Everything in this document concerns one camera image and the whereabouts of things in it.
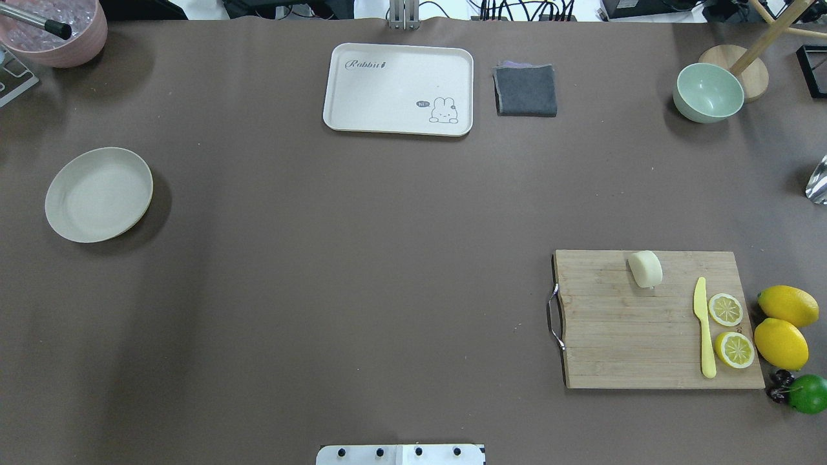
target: lemon slice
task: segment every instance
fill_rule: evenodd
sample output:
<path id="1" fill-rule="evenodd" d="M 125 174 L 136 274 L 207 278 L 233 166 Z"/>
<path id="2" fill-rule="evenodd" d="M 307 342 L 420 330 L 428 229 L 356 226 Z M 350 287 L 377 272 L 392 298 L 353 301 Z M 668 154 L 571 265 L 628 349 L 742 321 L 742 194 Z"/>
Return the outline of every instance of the lemon slice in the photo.
<path id="1" fill-rule="evenodd" d="M 721 333 L 715 340 L 715 353 L 723 363 L 732 368 L 746 368 L 755 360 L 755 347 L 741 333 Z"/>
<path id="2" fill-rule="evenodd" d="M 710 316 L 717 324 L 735 326 L 743 319 L 743 307 L 729 294 L 715 294 L 710 299 Z"/>

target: bamboo cutting board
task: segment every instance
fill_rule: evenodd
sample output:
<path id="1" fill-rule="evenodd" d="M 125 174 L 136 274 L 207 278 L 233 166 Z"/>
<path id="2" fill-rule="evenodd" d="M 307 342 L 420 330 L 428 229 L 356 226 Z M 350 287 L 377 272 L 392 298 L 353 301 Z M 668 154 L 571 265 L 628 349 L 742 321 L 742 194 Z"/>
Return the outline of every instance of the bamboo cutting board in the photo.
<path id="1" fill-rule="evenodd" d="M 558 250 L 563 365 L 570 388 L 763 389 L 758 354 L 743 370 L 715 359 L 718 375 L 700 372 L 700 323 L 692 313 L 699 276 L 707 301 L 720 292 L 744 307 L 728 328 L 710 318 L 712 341 L 725 331 L 753 339 L 741 278 L 732 252 L 657 252 L 663 282 L 638 287 L 627 259 L 636 251 Z"/>

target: rectangular tray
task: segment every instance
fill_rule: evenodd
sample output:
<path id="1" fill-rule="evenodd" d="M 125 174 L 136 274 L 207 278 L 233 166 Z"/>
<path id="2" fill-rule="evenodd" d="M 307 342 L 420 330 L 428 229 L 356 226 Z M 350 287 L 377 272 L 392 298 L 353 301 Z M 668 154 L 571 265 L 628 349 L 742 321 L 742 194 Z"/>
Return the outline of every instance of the rectangular tray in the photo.
<path id="1" fill-rule="evenodd" d="M 323 119 L 337 131 L 458 137 L 471 130 L 473 101 L 465 50 L 346 43 L 330 59 Z"/>

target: green lime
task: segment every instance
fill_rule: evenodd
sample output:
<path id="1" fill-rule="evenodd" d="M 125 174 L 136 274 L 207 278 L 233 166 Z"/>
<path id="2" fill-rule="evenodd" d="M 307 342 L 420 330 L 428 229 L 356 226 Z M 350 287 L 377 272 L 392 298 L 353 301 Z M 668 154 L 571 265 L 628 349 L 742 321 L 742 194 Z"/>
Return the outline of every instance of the green lime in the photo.
<path id="1" fill-rule="evenodd" d="M 827 409 L 827 380 L 818 375 L 804 375 L 790 385 L 790 407 L 805 414 Z"/>

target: rabbit logo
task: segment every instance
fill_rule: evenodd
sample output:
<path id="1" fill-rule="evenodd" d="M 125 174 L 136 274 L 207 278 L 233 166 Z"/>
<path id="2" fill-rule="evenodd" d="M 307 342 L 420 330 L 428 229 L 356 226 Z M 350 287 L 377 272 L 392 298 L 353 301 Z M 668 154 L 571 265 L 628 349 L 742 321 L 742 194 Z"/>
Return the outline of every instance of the rabbit logo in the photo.
<path id="1" fill-rule="evenodd" d="M 430 122 L 449 122 L 457 123 L 457 106 L 454 104 L 453 98 L 437 97 L 433 101 L 433 110 L 431 111 Z"/>

